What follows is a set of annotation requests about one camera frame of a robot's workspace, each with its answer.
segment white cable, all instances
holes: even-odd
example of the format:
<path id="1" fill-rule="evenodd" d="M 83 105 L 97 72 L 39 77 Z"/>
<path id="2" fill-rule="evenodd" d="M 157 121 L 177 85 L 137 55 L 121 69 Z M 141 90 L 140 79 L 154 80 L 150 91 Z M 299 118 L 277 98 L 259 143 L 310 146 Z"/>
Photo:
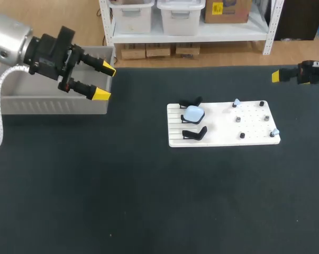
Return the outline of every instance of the white cable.
<path id="1" fill-rule="evenodd" d="M 2 109 L 1 109 L 1 90 L 2 90 L 2 85 L 5 80 L 5 78 L 12 72 L 14 71 L 23 71 L 23 72 L 29 72 L 29 68 L 26 66 L 19 66 L 16 65 L 14 67 L 9 68 L 6 70 L 0 77 L 0 146 L 3 142 L 3 136 L 4 136 L 4 129 L 3 129 L 3 119 L 2 119 Z"/>

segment black mat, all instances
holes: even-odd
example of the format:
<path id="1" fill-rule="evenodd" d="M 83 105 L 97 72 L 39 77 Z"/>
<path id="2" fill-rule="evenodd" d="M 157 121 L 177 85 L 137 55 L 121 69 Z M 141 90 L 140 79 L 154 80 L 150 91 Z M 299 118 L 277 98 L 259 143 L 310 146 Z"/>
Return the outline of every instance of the black mat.
<path id="1" fill-rule="evenodd" d="M 0 254 L 319 253 L 319 86 L 119 69 L 106 116 L 6 116 Z M 267 100 L 277 146 L 170 148 L 166 105 Z"/>

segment white board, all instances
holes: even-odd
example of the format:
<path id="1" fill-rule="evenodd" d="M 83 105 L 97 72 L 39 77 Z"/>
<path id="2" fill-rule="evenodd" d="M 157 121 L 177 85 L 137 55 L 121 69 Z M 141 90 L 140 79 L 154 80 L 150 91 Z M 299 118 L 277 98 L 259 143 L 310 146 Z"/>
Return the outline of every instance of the white board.
<path id="1" fill-rule="evenodd" d="M 232 107 L 233 102 L 201 103 L 205 116 L 198 125 L 182 123 L 180 116 L 185 108 L 179 104 L 168 104 L 168 137 L 171 147 L 227 147 L 227 146 L 255 146 L 279 144 L 280 136 L 270 137 L 276 124 L 272 117 L 269 105 L 264 101 L 264 106 L 259 106 L 261 101 L 241 102 L 237 107 Z M 197 132 L 207 126 L 207 133 L 200 141 L 183 139 L 182 131 Z"/>

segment gray plastic bin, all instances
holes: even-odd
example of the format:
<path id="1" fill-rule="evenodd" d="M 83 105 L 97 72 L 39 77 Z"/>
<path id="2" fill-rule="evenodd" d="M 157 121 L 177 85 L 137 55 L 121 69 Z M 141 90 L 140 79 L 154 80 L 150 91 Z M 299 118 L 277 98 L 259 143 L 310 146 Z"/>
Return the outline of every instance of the gray plastic bin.
<path id="1" fill-rule="evenodd" d="M 86 53 L 114 63 L 114 47 L 83 47 Z M 0 76 L 8 68 L 0 65 Z M 83 63 L 72 77 L 84 84 L 110 91 L 112 78 Z M 58 82 L 39 74 L 21 71 L 9 74 L 2 87 L 3 114 L 106 114 L 108 101 L 90 101 L 85 96 L 58 89 Z"/>

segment wooden block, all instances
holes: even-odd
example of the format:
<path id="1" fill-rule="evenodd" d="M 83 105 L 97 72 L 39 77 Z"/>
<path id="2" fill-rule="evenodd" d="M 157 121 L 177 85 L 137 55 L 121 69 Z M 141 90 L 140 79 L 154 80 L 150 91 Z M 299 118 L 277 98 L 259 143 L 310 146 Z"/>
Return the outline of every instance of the wooden block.
<path id="1" fill-rule="evenodd" d="M 197 58 L 199 53 L 199 43 L 177 43 L 176 45 L 176 55 L 182 58 Z"/>
<path id="2" fill-rule="evenodd" d="M 147 57 L 170 57 L 171 45 L 169 43 L 148 43 Z"/>
<path id="3" fill-rule="evenodd" d="M 122 52 L 122 59 L 144 59 L 145 58 L 145 44 L 125 44 Z"/>

